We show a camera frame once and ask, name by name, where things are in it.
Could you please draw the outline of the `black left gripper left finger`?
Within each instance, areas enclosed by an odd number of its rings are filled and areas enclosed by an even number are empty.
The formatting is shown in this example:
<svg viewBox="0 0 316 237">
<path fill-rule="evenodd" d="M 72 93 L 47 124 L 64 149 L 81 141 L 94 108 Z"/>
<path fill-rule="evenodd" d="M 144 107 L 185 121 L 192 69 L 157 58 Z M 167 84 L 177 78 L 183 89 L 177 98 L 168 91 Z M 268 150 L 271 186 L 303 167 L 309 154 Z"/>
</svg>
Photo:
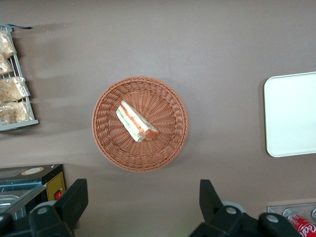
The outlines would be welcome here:
<svg viewBox="0 0 316 237">
<path fill-rule="evenodd" d="M 77 179 L 57 200 L 36 206 L 29 215 L 33 237 L 73 237 L 88 205 L 87 180 Z"/>
</svg>

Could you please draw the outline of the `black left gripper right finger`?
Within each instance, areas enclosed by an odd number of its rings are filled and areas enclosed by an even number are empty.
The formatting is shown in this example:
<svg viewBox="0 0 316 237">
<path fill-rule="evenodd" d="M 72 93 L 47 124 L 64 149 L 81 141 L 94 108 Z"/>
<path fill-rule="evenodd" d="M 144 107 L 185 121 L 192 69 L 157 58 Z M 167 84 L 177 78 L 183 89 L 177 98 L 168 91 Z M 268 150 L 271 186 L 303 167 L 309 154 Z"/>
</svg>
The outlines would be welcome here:
<svg viewBox="0 0 316 237">
<path fill-rule="evenodd" d="M 210 180 L 201 179 L 199 206 L 204 222 L 190 234 L 191 237 L 248 237 L 243 229 L 244 212 L 236 205 L 225 205 Z"/>
</svg>

